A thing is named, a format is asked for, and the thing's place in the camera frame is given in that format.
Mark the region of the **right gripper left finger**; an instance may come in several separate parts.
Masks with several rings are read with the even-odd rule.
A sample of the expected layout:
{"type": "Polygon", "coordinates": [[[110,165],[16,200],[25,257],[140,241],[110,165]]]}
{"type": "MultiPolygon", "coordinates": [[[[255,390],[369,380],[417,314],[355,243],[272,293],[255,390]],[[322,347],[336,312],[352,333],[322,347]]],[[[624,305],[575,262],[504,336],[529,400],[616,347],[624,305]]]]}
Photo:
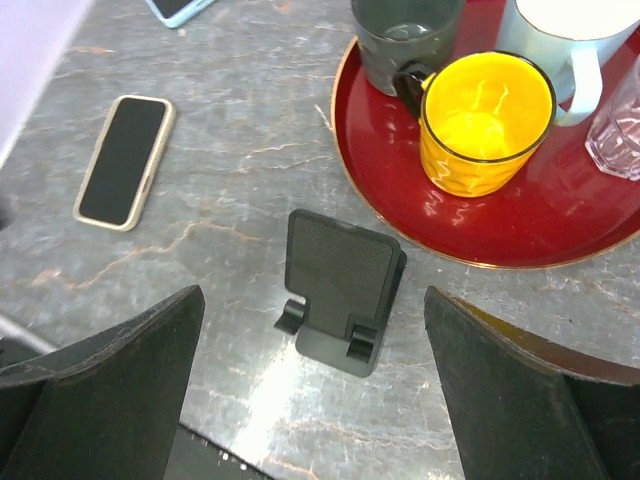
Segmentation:
{"type": "Polygon", "coordinates": [[[3,338],[2,478],[163,478],[204,312],[192,285],[48,354],[3,338]]]}

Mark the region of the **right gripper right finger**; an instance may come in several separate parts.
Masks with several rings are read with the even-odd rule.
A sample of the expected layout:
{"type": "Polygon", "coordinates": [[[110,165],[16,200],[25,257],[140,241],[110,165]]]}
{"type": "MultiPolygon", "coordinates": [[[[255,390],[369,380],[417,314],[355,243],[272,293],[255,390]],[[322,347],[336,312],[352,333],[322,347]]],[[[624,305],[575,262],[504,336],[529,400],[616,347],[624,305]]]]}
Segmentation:
{"type": "Polygon", "coordinates": [[[425,329],[468,479],[636,479],[639,371],[435,286],[425,329]]]}

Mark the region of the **blue case phone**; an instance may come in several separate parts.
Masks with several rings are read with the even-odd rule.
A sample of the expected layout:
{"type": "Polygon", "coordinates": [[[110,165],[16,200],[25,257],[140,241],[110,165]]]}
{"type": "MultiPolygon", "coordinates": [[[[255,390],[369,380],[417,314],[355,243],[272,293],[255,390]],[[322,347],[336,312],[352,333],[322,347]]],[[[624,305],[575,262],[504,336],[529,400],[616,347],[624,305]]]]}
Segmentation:
{"type": "Polygon", "coordinates": [[[146,0],[145,3],[164,26],[175,29],[196,17],[215,0],[146,0]]]}

